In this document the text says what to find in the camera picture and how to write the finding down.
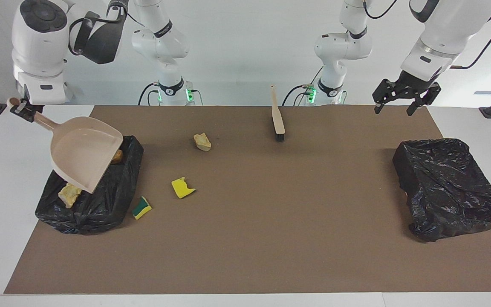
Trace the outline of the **jagged beige chunk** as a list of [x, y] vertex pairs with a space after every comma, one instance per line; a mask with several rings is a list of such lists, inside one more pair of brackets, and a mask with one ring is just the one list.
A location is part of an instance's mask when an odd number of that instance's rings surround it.
[[70, 209], [74, 206], [81, 193], [82, 189], [71, 183], [66, 183], [66, 186], [64, 186], [58, 193], [58, 197], [64, 203], [65, 208]]

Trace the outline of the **notched yellow sponge piece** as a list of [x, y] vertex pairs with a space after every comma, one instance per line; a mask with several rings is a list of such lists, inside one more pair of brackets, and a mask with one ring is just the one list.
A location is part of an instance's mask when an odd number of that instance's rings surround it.
[[180, 177], [171, 181], [171, 186], [180, 200], [189, 196], [196, 191], [196, 188], [188, 187], [186, 177]]

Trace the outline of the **beige brush black bristles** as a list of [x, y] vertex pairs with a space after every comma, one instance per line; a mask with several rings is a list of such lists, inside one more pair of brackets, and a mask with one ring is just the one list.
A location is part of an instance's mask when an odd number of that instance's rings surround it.
[[271, 85], [271, 118], [273, 121], [275, 140], [277, 142], [284, 142], [285, 139], [285, 126], [281, 116], [281, 112], [278, 107], [278, 100], [275, 93], [275, 86]]

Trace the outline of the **black bag lined bin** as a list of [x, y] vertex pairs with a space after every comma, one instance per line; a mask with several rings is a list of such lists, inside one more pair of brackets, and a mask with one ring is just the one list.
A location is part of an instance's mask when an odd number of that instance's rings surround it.
[[94, 193], [81, 192], [70, 209], [58, 196], [67, 182], [52, 171], [35, 209], [38, 220], [71, 235], [95, 235], [119, 226], [135, 195], [144, 148], [130, 135], [124, 136], [120, 150], [121, 163], [110, 165]]
[[403, 141], [393, 156], [412, 217], [424, 242], [491, 230], [491, 183], [460, 139]]

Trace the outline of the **pale beige foam chunk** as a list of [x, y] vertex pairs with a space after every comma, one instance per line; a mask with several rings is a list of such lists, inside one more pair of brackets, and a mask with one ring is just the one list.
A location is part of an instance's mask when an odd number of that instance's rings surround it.
[[212, 144], [205, 133], [195, 134], [193, 141], [198, 149], [204, 152], [208, 152], [212, 148]]

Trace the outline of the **green yellow sponge piece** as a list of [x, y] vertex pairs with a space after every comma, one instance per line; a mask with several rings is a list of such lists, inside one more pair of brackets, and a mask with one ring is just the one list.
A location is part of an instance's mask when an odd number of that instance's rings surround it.
[[146, 214], [151, 210], [152, 210], [152, 206], [149, 204], [148, 200], [144, 196], [141, 196], [138, 204], [132, 209], [131, 213], [135, 218], [135, 220], [138, 220], [142, 218], [144, 214]]

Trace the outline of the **brown table mat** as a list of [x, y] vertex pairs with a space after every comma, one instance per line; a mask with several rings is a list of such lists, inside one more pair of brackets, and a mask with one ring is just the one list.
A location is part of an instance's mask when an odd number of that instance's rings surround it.
[[[426, 109], [97, 106], [144, 148], [153, 209], [101, 235], [39, 222], [6, 294], [491, 292], [491, 230], [422, 243], [392, 158], [440, 138]], [[195, 134], [212, 147], [198, 149]], [[180, 200], [171, 181], [196, 191]]]

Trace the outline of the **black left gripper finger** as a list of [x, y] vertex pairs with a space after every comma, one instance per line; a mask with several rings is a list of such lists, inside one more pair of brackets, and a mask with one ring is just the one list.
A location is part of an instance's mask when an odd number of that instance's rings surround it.
[[417, 109], [423, 106], [429, 106], [436, 99], [442, 88], [438, 83], [434, 83], [429, 89], [421, 96], [419, 93], [413, 95], [413, 103], [407, 108], [407, 115], [412, 116]]
[[374, 112], [380, 113], [387, 103], [399, 99], [394, 91], [394, 82], [384, 78], [378, 87], [373, 91], [373, 101], [375, 103]]

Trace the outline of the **beige plastic dustpan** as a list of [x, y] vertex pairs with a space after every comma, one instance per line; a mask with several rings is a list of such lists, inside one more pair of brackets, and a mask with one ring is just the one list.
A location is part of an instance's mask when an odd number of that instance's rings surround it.
[[[6, 103], [26, 106], [25, 99], [9, 98]], [[33, 122], [52, 133], [52, 168], [66, 182], [93, 194], [112, 157], [123, 143], [120, 131], [93, 117], [80, 116], [57, 124], [42, 113]]]

